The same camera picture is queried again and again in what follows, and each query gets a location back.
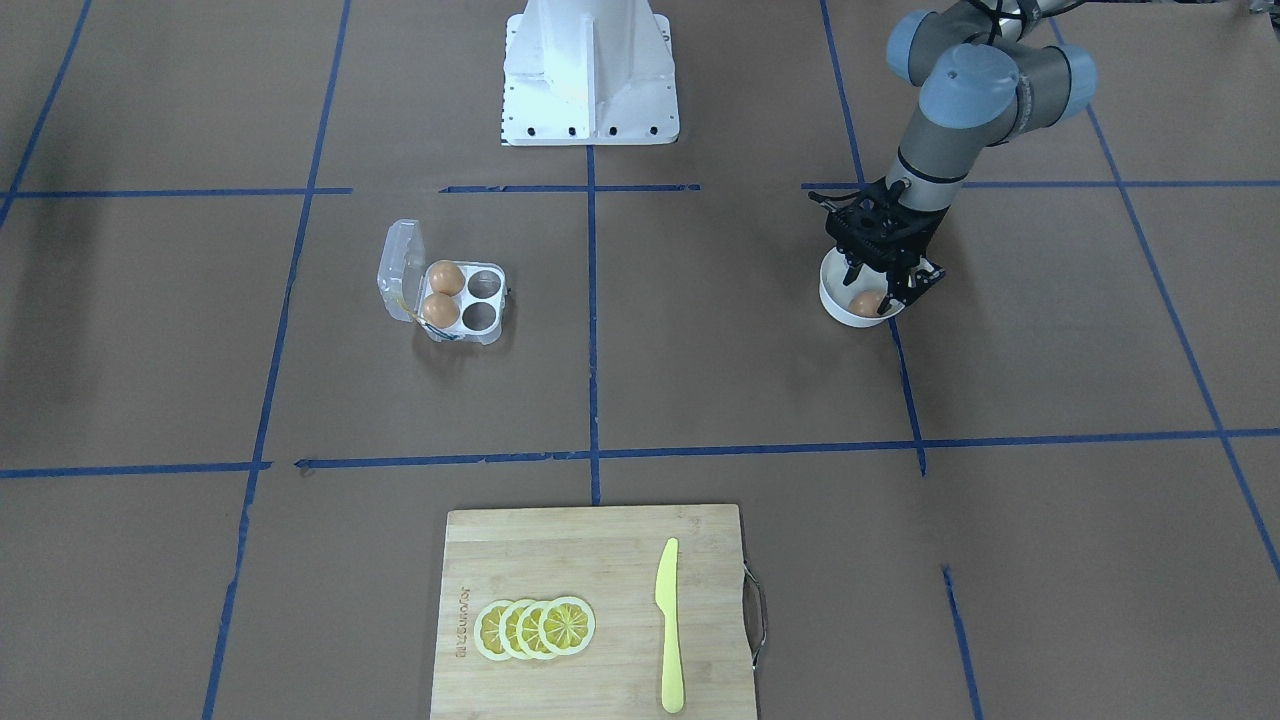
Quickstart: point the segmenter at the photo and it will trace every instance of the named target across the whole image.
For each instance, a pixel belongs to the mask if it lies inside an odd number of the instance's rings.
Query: knife
[[[658,561],[653,601],[666,621],[662,643],[662,708],[676,714],[685,708],[685,675],[680,665],[680,623],[676,619],[676,555],[680,541],[667,539]]]

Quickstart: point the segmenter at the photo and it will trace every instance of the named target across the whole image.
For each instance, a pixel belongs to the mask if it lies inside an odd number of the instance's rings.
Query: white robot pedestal
[[[680,136],[671,23],[648,0],[529,0],[507,20],[504,145]]]

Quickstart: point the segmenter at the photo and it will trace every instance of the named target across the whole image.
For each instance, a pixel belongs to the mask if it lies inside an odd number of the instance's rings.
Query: wooden cutting board
[[[736,505],[449,512],[431,720],[673,717],[659,698],[663,619],[653,601],[669,537],[680,538],[685,670],[676,717],[755,720]],[[582,652],[504,662],[476,652],[485,605],[564,594],[595,611],[595,637]]]

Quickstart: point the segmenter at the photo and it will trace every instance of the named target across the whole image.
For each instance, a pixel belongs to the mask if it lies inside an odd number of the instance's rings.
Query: egg
[[[422,319],[438,328],[447,328],[458,322],[458,304],[447,295],[433,292],[422,301]]]
[[[861,318],[879,318],[879,304],[884,300],[882,290],[864,290],[849,304],[849,311]]]
[[[426,282],[430,283],[431,292],[443,292],[449,296],[462,292],[465,284],[462,270],[448,260],[433,263],[426,269]]]

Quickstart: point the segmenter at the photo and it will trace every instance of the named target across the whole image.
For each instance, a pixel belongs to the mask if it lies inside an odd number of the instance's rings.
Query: clear plastic egg carton
[[[436,261],[426,260],[426,243],[417,220],[392,224],[378,269],[378,290],[387,313],[403,323],[417,323],[436,342],[489,345],[502,337],[502,314],[509,288],[507,273],[493,263],[452,260],[462,270],[463,279],[462,290],[449,297],[458,307],[457,320],[436,327],[422,316],[422,301],[431,295],[428,270]]]

